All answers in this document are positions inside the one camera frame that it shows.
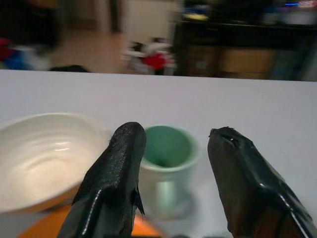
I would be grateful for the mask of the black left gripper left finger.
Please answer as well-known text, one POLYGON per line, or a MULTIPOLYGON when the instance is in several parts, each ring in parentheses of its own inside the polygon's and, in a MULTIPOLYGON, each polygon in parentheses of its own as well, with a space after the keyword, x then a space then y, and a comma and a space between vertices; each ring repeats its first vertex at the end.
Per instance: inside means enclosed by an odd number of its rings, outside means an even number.
POLYGON ((116 129, 108 147, 86 172, 59 238, 129 238, 136 210, 144 213, 138 189, 146 133, 137 122, 116 129))

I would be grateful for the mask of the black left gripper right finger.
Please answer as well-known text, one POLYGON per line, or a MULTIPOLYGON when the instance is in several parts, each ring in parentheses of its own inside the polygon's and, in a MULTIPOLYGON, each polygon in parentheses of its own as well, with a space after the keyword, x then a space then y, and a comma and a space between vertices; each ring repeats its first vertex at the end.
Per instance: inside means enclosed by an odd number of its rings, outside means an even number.
POLYGON ((212 129, 208 156, 235 238, 315 238, 310 214, 253 142, 233 128, 212 129))

